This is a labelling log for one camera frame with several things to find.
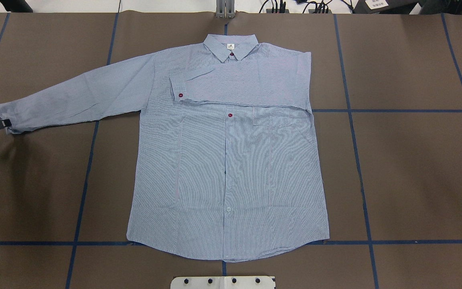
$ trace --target metal bracket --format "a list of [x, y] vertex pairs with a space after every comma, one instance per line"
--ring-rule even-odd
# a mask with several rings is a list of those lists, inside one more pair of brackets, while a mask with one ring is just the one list
[[217, 18], [235, 18], [235, 0], [217, 0]]
[[170, 289], [275, 289], [273, 276], [176, 277]]

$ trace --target cable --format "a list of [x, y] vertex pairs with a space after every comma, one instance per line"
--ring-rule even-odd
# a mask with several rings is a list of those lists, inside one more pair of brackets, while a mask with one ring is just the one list
[[311, 1], [311, 2], [308, 2], [308, 3], [306, 4], [306, 7], [304, 7], [304, 10], [302, 11], [302, 14], [304, 14], [304, 12], [306, 12], [306, 8], [307, 8], [310, 4], [315, 4], [315, 10], [317, 10], [317, 5], [318, 5], [318, 3], [316, 3], [315, 1]]
[[347, 3], [345, 0], [340, 0], [341, 2], [344, 2], [345, 5], [347, 5], [347, 7], [350, 9], [350, 11], [352, 12], [352, 14], [354, 14], [354, 7], [352, 6], [352, 0], [351, 0], [351, 3]]
[[261, 6], [260, 8], [260, 12], [258, 13], [261, 13], [261, 11], [263, 10], [263, 7], [265, 7], [265, 4], [268, 2], [268, 0], [265, 0], [265, 2], [263, 2], [263, 5]]

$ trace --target black cable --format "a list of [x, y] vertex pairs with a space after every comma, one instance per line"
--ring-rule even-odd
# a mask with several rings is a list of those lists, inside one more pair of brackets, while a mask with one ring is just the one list
[[315, 10], [317, 10], [317, 5], [318, 5], [318, 3], [316, 3], [315, 1], [311, 1], [311, 2], [308, 2], [308, 3], [306, 4], [306, 7], [304, 7], [304, 10], [302, 11], [302, 14], [304, 14], [304, 12], [306, 12], [306, 8], [307, 8], [310, 4], [315, 4]]
[[354, 7], [352, 6], [352, 0], [351, 0], [351, 3], [349, 4], [348, 2], [345, 2], [345, 0], [340, 0], [341, 2], [344, 2], [345, 5], [347, 5], [347, 7], [350, 9], [350, 11], [352, 12], [352, 14], [354, 14]]
[[332, 2], [332, 0], [329, 0], [329, 2], [326, 3], [326, 12], [325, 12], [326, 14], [329, 13], [329, 3], [331, 3], [331, 2]]
[[263, 2], [263, 5], [261, 6], [260, 8], [260, 12], [258, 13], [261, 13], [261, 11], [263, 10], [263, 7], [265, 7], [265, 4], [268, 2], [268, 0], [265, 0], [265, 2]]
[[320, 3], [318, 4], [317, 9], [315, 9], [315, 11], [313, 11], [313, 13], [320, 13], [320, 12], [322, 11], [322, 8], [323, 8], [323, 7], [324, 7], [324, 2], [322, 1], [322, 2], [320, 2]]

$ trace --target striped shirt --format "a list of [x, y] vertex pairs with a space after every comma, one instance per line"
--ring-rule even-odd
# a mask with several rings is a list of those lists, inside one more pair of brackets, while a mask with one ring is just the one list
[[329, 238], [310, 53], [208, 35], [0, 104], [8, 133], [140, 110], [127, 238], [239, 262]]

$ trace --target white floor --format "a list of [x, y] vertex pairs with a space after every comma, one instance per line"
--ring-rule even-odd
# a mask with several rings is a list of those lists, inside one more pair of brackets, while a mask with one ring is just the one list
[[[119, 7], [119, 0], [27, 0], [27, 2], [35, 12], [117, 12]], [[357, 2], [358, 0], [353, 0], [353, 5], [355, 6]], [[235, 9], [248, 13], [258, 13], [262, 3], [262, 0], [235, 0]], [[304, 6], [306, 4], [297, 5], [294, 0], [288, 0], [286, 3], [286, 8], [290, 10], [290, 13], [302, 13]], [[263, 10], [271, 7], [272, 5], [267, 3]], [[332, 0], [329, 7], [333, 13], [350, 13], [348, 7], [340, 0]], [[215, 0], [122, 0], [120, 11], [214, 12], [215, 9]], [[417, 4], [411, 14], [418, 14], [419, 11], [420, 6]], [[5, 12], [1, 4], [0, 12]]]

